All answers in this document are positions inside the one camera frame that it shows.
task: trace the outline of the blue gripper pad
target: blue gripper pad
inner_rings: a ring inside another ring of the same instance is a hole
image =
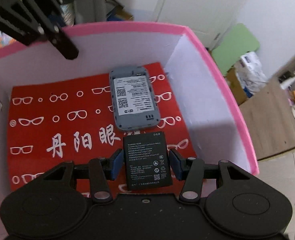
[[[113,160],[113,168],[111,170],[111,180],[115,180],[123,166],[124,162],[124,151],[120,151],[120,153]]]
[[[172,151],[169,151],[169,160],[170,160],[172,171],[175,174],[175,177],[178,180],[182,180],[183,171],[181,168],[180,159]]]

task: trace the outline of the floor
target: floor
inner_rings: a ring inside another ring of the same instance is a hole
[[[258,177],[290,200],[293,216],[285,233],[295,240],[295,150],[259,161],[259,169]]]

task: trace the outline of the black battery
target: black battery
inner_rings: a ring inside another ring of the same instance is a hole
[[[125,171],[129,190],[172,185],[166,138],[163,132],[123,138]]]

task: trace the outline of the barcode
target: barcode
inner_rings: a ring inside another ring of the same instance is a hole
[[[146,95],[148,92],[137,92],[137,93],[132,93],[132,96],[137,96],[137,95]]]
[[[154,174],[154,180],[160,180],[160,174]]]
[[[117,89],[116,96],[117,97],[125,97],[126,96],[125,88]]]
[[[133,86],[133,88],[141,88],[141,87],[146,87],[146,84]]]
[[[119,108],[127,108],[129,104],[127,103],[127,99],[119,99],[118,100]]]

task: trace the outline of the qr code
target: qr code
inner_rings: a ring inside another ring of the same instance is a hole
[[[129,107],[129,104],[127,103],[127,99],[119,99],[119,108],[127,108]]]
[[[160,174],[154,174],[154,180],[160,180]]]
[[[125,88],[117,89],[116,96],[117,97],[125,97],[126,96]]]

